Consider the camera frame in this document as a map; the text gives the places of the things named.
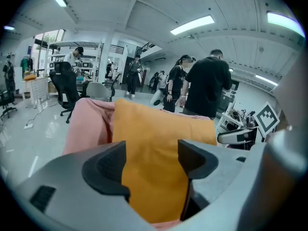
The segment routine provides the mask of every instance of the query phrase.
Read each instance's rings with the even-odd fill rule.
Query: person in white shirt
[[[74,51],[70,52],[69,54],[67,54],[64,59],[63,62],[68,62],[71,64],[74,72],[76,72],[76,67],[73,67],[73,65],[75,65],[75,61],[78,57],[83,55],[83,47],[77,47]]]

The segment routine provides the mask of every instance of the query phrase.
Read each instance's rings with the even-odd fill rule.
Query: white desk
[[[23,96],[24,103],[26,104],[26,108],[28,107],[25,92],[30,92],[30,99],[33,108],[37,107],[40,99],[49,99],[48,92],[48,78],[47,77],[37,77],[34,80],[29,81],[21,81],[20,92]]]

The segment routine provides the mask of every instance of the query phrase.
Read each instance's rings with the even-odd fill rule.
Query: ceiling
[[[107,31],[132,35],[175,55],[207,57],[221,49],[234,69],[232,77],[270,91],[272,81],[289,71],[305,40],[299,34],[267,22],[267,11],[295,19],[282,0],[26,0],[12,20],[14,35],[24,39],[55,29]],[[215,23],[178,35],[174,28],[211,15]]]

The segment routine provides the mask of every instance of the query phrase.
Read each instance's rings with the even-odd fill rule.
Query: pillar
[[[101,58],[100,58],[100,70],[98,72],[98,82],[100,82],[100,83],[105,82],[105,74],[106,74],[106,67],[107,67],[107,63],[108,63],[108,55],[109,55],[110,45],[111,45],[112,39],[114,37],[114,34],[115,34],[115,29],[111,28],[108,31],[105,42],[103,42],[104,47],[103,47],[103,51],[102,51]]]

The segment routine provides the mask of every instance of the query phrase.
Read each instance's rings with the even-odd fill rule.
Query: gray chair
[[[87,96],[91,99],[108,102],[111,97],[111,90],[99,82],[91,82],[87,87]]]

